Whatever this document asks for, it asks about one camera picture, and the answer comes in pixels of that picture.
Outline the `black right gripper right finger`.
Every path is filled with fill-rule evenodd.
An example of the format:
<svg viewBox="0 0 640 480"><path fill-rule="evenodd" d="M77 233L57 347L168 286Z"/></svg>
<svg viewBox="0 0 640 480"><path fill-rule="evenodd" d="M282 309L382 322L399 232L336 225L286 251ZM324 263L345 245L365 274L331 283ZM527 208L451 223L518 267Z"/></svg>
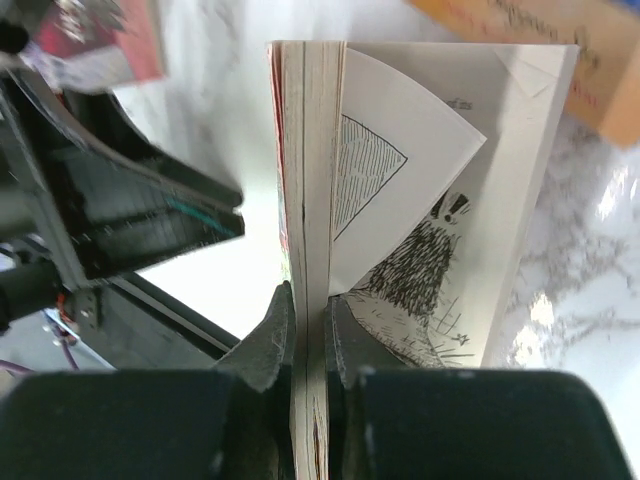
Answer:
<svg viewBox="0 0 640 480"><path fill-rule="evenodd" d="M333 479L628 479L596 394L547 370L404 366L330 299Z"/></svg>

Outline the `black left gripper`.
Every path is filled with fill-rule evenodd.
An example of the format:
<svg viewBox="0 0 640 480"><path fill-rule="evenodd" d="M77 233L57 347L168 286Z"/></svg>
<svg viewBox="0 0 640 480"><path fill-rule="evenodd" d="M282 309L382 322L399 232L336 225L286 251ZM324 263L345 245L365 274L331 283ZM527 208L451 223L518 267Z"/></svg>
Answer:
<svg viewBox="0 0 640 480"><path fill-rule="evenodd" d="M70 326L98 324L99 298L82 306L73 287L67 300L63 281L101 283L245 233L241 215L214 209L239 207L242 193L149 143L109 95L67 89L57 96L40 74L19 68L18 54L56 7L1 3L1 242L16 262L15 273L1 276L2 332L49 307ZM42 199L45 188L31 171L40 158L35 134L45 153L60 150L64 138L209 208L178 199Z"/></svg>

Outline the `13-Storey Treehouse red book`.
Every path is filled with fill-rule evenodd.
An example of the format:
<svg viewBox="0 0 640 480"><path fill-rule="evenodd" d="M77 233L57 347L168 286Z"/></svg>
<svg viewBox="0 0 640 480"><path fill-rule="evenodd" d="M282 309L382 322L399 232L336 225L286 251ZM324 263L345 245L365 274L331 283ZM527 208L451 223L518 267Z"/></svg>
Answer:
<svg viewBox="0 0 640 480"><path fill-rule="evenodd" d="M297 478L329 475L331 298L407 365L481 364L577 56L560 44L271 43Z"/></svg>

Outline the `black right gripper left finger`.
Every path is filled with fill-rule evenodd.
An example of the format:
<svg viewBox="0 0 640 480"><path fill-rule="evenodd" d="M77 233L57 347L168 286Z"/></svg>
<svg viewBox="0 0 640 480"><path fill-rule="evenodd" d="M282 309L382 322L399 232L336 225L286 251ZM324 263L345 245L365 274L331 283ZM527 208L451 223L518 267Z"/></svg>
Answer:
<svg viewBox="0 0 640 480"><path fill-rule="evenodd" d="M291 479L295 312L264 320L214 367L33 373L1 398L5 479Z"/></svg>

